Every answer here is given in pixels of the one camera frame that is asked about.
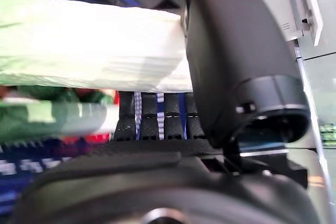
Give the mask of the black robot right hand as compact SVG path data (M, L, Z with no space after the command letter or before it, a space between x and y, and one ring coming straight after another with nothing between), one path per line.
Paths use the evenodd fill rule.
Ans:
M43 173L10 223L319 223L285 144L310 125L297 65L263 0L184 0L194 102L220 155L170 141L82 156Z

